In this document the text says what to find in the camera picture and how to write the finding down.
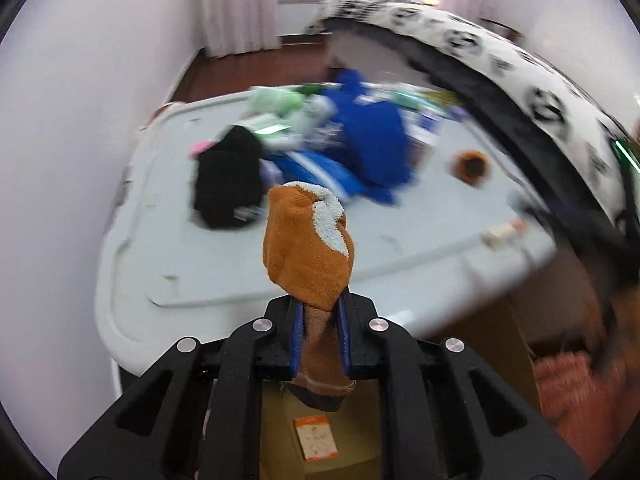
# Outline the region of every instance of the black beanie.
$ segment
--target black beanie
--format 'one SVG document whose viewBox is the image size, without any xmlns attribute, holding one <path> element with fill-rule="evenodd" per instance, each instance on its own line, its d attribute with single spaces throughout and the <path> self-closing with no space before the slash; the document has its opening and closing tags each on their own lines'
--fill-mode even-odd
<svg viewBox="0 0 640 480">
<path fill-rule="evenodd" d="M 260 216 L 261 157 L 260 141 L 242 126 L 198 155 L 193 208 L 208 227 L 242 227 Z"/>
</svg>

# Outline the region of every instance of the brown sock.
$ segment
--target brown sock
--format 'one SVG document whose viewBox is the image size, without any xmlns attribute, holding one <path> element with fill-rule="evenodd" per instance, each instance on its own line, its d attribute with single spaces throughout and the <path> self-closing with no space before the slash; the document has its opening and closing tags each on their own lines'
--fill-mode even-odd
<svg viewBox="0 0 640 480">
<path fill-rule="evenodd" d="M 354 381 L 342 373 L 332 312 L 353 267 L 344 210 L 331 191 L 305 182 L 274 187 L 268 197 L 264 266 L 272 282 L 304 304 L 302 364 L 293 383 L 344 396 Z"/>
</svg>

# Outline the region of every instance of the white table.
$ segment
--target white table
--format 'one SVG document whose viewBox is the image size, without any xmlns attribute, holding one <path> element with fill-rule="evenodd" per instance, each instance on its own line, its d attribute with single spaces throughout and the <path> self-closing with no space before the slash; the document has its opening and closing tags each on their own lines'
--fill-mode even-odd
<svg viewBox="0 0 640 480">
<path fill-rule="evenodd" d="M 95 310 L 109 352 L 133 374 L 181 337 L 229 336 L 284 293 L 262 266 L 265 219 L 213 231 L 191 210 L 189 150 L 236 121 L 248 94 L 169 108 L 146 129 L 131 161 L 127 198 L 104 241 Z M 450 174 L 454 156 L 466 149 L 491 160 L 477 189 Z M 482 243 L 487 229 L 518 217 L 511 205 L 519 196 L 537 195 L 473 122 L 444 121 L 419 182 L 396 194 L 396 207 L 365 198 L 346 206 L 356 247 L 350 288 L 414 336 L 428 336 L 517 286 L 556 250 L 534 222 L 499 250 Z"/>
</svg>

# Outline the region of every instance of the silver screw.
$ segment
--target silver screw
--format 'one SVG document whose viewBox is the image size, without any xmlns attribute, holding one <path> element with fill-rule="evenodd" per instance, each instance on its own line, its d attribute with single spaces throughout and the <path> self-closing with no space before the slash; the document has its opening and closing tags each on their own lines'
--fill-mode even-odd
<svg viewBox="0 0 640 480">
<path fill-rule="evenodd" d="M 185 354 L 191 352 L 194 348 L 196 348 L 197 343 L 193 337 L 185 337 L 184 339 L 180 339 L 178 341 L 178 350 L 180 352 L 184 352 Z"/>
<path fill-rule="evenodd" d="M 456 354 L 462 352 L 465 349 L 465 344 L 455 337 L 447 339 L 444 343 L 444 346 L 447 347 L 447 350 L 450 352 L 455 352 Z"/>
<path fill-rule="evenodd" d="M 369 321 L 369 328 L 375 330 L 376 332 L 384 332 L 387 328 L 389 328 L 389 323 L 386 319 L 375 317 L 371 321 Z"/>
<path fill-rule="evenodd" d="M 271 319 L 267 319 L 265 317 L 261 317 L 254 321 L 254 330 L 256 332 L 267 332 L 267 330 L 271 330 L 272 326 L 273 323 L 271 322 Z"/>
</svg>

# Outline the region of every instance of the wooden floor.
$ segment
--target wooden floor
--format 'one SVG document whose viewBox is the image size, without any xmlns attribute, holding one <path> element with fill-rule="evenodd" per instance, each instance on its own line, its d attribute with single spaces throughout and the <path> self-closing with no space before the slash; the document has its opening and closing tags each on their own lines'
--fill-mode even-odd
<svg viewBox="0 0 640 480">
<path fill-rule="evenodd" d="M 277 86 L 326 80 L 327 48 L 322 43 L 290 44 L 207 59 L 202 51 L 187 70 L 173 101 L 199 101 L 251 86 Z"/>
</svg>

